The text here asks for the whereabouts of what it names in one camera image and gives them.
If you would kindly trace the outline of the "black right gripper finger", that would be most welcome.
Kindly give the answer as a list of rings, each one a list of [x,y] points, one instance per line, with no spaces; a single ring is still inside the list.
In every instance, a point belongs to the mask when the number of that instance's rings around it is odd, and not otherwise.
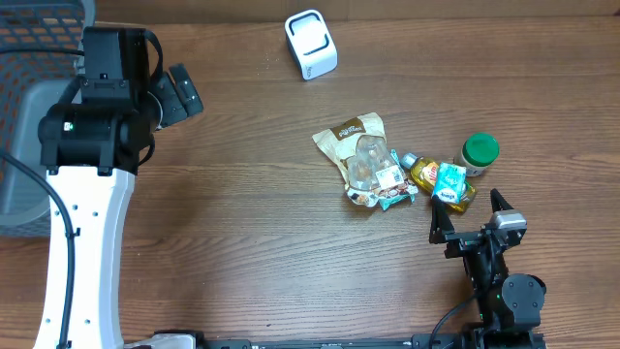
[[[433,195],[431,198],[432,217],[429,232],[429,242],[432,244],[444,243],[447,241],[447,235],[454,233],[454,228],[450,217],[446,211],[446,205],[438,196]]]
[[[491,202],[492,210],[494,212],[512,209],[512,206],[506,201],[506,199],[501,195],[499,190],[496,188],[493,188],[490,191],[490,202]]]

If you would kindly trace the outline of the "teal tissue pack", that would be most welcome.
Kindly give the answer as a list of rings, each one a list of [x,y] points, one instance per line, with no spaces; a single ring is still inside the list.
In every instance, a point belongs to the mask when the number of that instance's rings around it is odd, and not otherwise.
[[[441,163],[432,197],[446,204],[459,204],[465,190],[466,169],[452,163]]]

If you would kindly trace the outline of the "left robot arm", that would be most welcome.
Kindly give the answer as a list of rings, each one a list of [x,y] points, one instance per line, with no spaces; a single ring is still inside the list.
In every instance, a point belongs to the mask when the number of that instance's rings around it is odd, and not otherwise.
[[[85,28],[83,66],[38,126],[50,241],[39,348],[121,348],[124,222],[157,131],[203,110],[186,68],[151,62],[143,28]]]

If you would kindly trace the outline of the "beige brown snack bag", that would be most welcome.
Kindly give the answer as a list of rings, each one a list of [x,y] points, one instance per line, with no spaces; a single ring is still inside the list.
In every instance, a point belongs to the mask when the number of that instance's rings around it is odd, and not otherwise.
[[[390,155],[384,122],[375,112],[323,130],[312,140],[339,169],[346,196],[358,206],[381,207],[381,195],[404,182]]]

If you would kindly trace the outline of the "yellow drink bottle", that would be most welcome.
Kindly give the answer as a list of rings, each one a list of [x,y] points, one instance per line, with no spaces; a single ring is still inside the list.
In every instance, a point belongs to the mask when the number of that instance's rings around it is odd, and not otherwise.
[[[429,157],[417,157],[413,153],[404,154],[400,165],[411,175],[413,182],[421,189],[431,194],[437,181],[440,163]],[[464,182],[458,204],[449,204],[453,210],[463,213],[476,198],[478,190],[468,181]]]

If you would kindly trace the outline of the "green lidded cup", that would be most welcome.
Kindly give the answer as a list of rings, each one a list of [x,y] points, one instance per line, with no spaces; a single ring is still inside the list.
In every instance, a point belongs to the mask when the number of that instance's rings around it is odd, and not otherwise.
[[[476,133],[461,146],[454,163],[466,169],[466,176],[481,175],[500,155],[498,141],[487,133]]]

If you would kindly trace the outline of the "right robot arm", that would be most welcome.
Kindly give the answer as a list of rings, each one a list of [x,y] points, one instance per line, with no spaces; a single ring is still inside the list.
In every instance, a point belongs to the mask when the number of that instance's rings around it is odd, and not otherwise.
[[[429,348],[544,348],[541,324],[546,286],[532,274],[511,274],[504,253],[516,247],[527,231],[527,220],[496,189],[490,191],[493,214],[477,231],[458,233],[446,204],[432,197],[429,242],[443,244],[445,257],[460,258],[474,294],[446,313],[427,340]],[[447,320],[476,302],[480,320],[466,324],[450,339],[439,337]]]

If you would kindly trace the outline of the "teal wet wipes pack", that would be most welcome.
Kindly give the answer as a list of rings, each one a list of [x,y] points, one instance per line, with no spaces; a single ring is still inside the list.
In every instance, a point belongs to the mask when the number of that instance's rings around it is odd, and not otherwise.
[[[415,201],[416,194],[419,192],[418,187],[409,179],[408,175],[403,170],[396,150],[392,149],[390,151],[390,155],[395,161],[401,176],[404,178],[404,182],[389,189],[385,194],[381,195],[379,205],[383,211],[386,211],[390,206],[403,202],[407,199],[413,203]]]

